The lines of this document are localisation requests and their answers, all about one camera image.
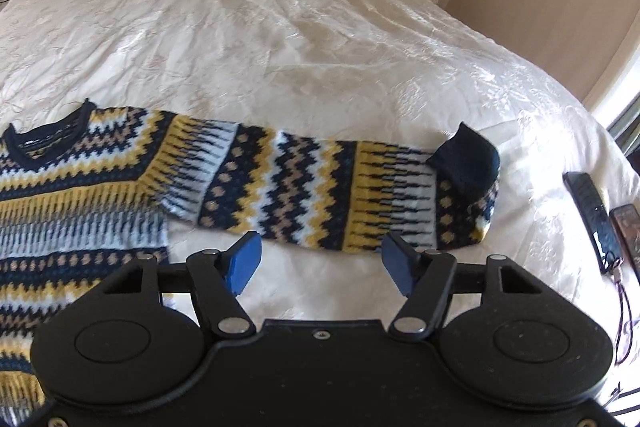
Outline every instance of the white duvet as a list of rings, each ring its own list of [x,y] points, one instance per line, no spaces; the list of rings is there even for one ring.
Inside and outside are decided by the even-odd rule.
[[[505,254],[615,336],[618,295],[561,175],[590,172],[609,208],[640,207],[640,179],[556,81],[428,0],[14,0],[0,13],[0,57],[1,128],[57,120],[86,97],[431,149],[465,121],[498,148],[502,169],[486,240],[457,258]],[[236,239],[170,232],[172,261]],[[624,282],[637,312],[628,266]],[[240,300],[258,324],[388,323],[403,302],[377,255],[273,243]],[[456,298],[452,313],[477,302]],[[639,353],[636,343],[605,393]]]

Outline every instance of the phone case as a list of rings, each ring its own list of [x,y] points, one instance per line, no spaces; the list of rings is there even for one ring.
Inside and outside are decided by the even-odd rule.
[[[625,204],[611,211],[611,219],[640,282],[640,214],[634,205]]]

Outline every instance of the metal screw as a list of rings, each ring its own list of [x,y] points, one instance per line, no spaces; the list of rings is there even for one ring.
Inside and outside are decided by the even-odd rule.
[[[228,333],[230,335],[240,335],[241,333],[246,333],[249,331],[251,324],[249,321],[242,317],[227,317],[226,319],[222,319],[218,323],[218,328],[220,331]]]
[[[427,323],[418,317],[401,317],[394,322],[394,328],[400,333],[415,335],[427,329]]]
[[[331,338],[331,333],[324,330],[314,331],[314,338],[318,341],[327,341]]]

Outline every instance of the sweater neckline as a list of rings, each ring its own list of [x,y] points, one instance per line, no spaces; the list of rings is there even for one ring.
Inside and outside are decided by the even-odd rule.
[[[13,161],[27,170],[39,170],[50,161],[68,152],[82,135],[84,135],[89,124],[91,113],[95,107],[95,103],[86,98],[78,109],[62,120],[36,127],[24,133],[16,132],[14,124],[9,124],[9,127],[2,135],[9,156]],[[28,142],[51,138],[68,127],[72,127],[71,131],[59,142],[48,147],[47,151],[41,156],[33,158],[24,150]]]

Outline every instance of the knit sweater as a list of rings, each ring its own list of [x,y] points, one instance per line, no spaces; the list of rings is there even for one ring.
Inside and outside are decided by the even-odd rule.
[[[162,110],[100,109],[0,141],[0,415],[44,400],[33,331],[133,257],[168,260],[167,220],[303,247],[376,251],[482,240],[497,194],[494,147],[462,125],[435,154],[319,140]]]

